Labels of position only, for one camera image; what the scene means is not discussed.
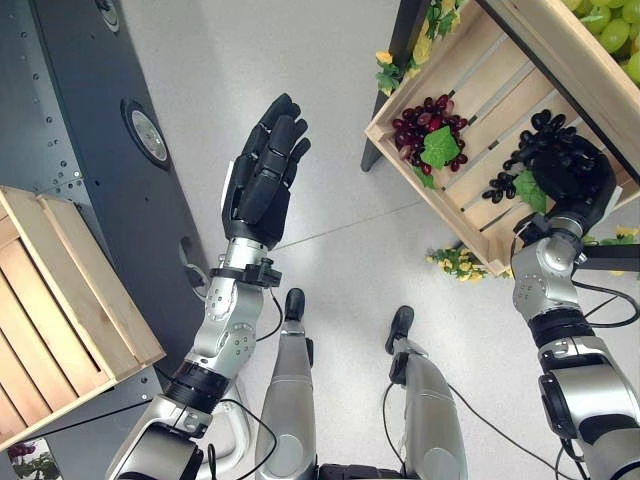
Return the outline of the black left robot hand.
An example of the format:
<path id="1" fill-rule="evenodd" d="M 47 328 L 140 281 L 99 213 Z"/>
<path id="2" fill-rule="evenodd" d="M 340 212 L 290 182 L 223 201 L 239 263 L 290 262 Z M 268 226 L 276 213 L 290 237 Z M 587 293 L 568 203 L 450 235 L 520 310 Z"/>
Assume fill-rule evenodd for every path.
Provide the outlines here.
<path id="1" fill-rule="evenodd" d="M 231 167 L 221 211 L 226 239 L 246 238 L 269 250 L 281 241 L 290 189 L 311 147 L 307 128 L 286 93 L 259 119 Z"/>

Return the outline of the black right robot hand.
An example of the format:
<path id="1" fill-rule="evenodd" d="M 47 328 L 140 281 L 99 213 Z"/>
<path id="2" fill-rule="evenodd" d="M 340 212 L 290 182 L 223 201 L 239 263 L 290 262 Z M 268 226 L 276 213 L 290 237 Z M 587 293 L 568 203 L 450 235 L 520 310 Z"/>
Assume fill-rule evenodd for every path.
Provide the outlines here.
<path id="1" fill-rule="evenodd" d="M 535 140 L 516 158 L 554 201 L 548 219 L 565 216 L 588 231 L 604 217 L 616 178 L 606 155 L 584 137 L 574 135 L 569 142 L 552 137 Z"/>

